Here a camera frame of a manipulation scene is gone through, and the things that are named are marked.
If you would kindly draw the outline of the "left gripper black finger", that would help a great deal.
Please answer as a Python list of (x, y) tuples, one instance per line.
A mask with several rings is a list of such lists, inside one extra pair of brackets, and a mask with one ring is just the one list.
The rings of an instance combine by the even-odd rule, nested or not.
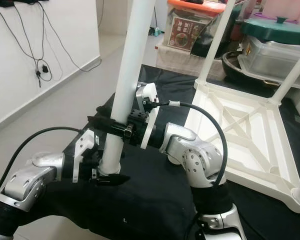
[(96, 186), (120, 186), (128, 182), (131, 178), (125, 174), (112, 173), (100, 175), (95, 179)]

